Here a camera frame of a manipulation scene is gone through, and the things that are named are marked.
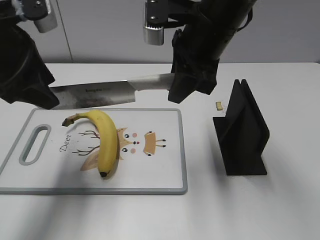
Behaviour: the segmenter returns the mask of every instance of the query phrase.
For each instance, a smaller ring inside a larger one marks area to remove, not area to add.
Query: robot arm
[[[172,40],[174,80],[168,100],[180,103],[194,91],[210,94],[217,85],[220,55],[252,19],[256,0],[147,0],[144,40],[162,45],[164,29],[178,29]],[[21,28],[31,20],[40,33],[57,26],[49,0],[0,0],[0,97],[8,103],[31,103],[45,109],[59,104],[48,85],[55,81],[34,41]]]
[[[55,79],[35,42],[17,26],[27,20],[40,33],[57,26],[49,0],[0,0],[0,97],[10,104],[19,101],[50,109],[59,104],[48,87]]]
[[[144,40],[162,45],[164,29],[185,25],[172,40],[175,73],[168,100],[180,103],[192,92],[210,94],[217,85],[219,59],[235,35],[252,20],[256,0],[147,0]],[[241,23],[247,17],[243,27]]]

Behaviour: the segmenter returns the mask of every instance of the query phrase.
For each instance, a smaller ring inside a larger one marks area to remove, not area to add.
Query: knife handle
[[[174,73],[164,73],[140,76],[128,79],[128,83],[137,91],[141,90],[169,90],[174,81]]]

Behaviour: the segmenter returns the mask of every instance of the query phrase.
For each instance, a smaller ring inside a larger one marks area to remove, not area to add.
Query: white wall
[[[163,46],[144,43],[143,2],[58,0],[74,62],[171,62],[174,30],[166,30]],[[319,0],[257,0],[253,21],[236,34],[221,62],[319,62],[319,12]],[[31,35],[47,62],[69,61],[61,23],[55,31],[45,39],[40,33]]]

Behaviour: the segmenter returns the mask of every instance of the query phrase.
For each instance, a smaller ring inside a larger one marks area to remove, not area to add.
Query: cutting board
[[[178,109],[99,108],[119,139],[116,172],[97,169],[100,136],[88,119],[63,120],[90,109],[34,109],[0,167],[0,194],[154,194],[187,191]]]

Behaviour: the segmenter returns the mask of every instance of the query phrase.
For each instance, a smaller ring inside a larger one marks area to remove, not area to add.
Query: banana tip
[[[62,126],[64,127],[68,127],[71,124],[74,124],[75,121],[72,118],[66,118],[63,122],[62,122]]]
[[[102,178],[105,178],[107,175],[108,175],[108,174],[107,174],[106,172],[104,172],[104,171],[101,171],[101,172],[100,172],[100,176],[101,176]]]

